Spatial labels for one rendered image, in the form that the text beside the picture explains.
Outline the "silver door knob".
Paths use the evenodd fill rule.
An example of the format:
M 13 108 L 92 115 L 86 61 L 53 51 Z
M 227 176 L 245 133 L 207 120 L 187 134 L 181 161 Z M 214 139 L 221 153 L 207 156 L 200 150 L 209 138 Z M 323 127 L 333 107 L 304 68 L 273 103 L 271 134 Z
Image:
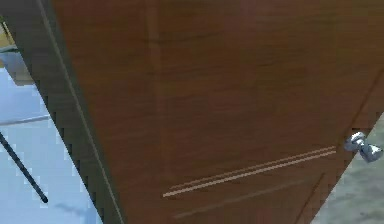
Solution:
M 363 132 L 352 134 L 344 143 L 346 151 L 356 151 L 365 162 L 371 163 L 379 160 L 384 155 L 384 149 L 367 142 L 367 137 Z

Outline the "thin black rod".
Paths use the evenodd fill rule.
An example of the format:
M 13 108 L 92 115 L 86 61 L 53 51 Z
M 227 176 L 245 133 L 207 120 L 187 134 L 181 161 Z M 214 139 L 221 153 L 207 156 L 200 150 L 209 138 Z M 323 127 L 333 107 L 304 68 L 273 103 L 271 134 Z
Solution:
M 20 160 L 14 149 L 11 147 L 11 145 L 8 143 L 8 141 L 5 139 L 4 135 L 0 132 L 0 144 L 4 147 L 4 149 L 7 151 L 11 159 L 14 161 L 16 166 L 19 168 L 21 173 L 24 175 L 26 180 L 29 182 L 31 187 L 35 190 L 37 195 L 40 197 L 40 200 L 43 203 L 48 203 L 49 199 L 48 197 L 44 194 L 43 190 L 41 187 L 38 185 L 38 183 L 35 181 L 33 176 L 30 174 L 30 172 L 27 170 L 23 162 Z

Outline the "brown wooden room door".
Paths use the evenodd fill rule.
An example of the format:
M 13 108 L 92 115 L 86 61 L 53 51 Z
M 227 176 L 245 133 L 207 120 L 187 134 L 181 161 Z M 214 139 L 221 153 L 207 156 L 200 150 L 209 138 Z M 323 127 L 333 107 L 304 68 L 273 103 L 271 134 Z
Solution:
M 384 114 L 384 0 L 0 0 L 103 224 L 311 224 Z

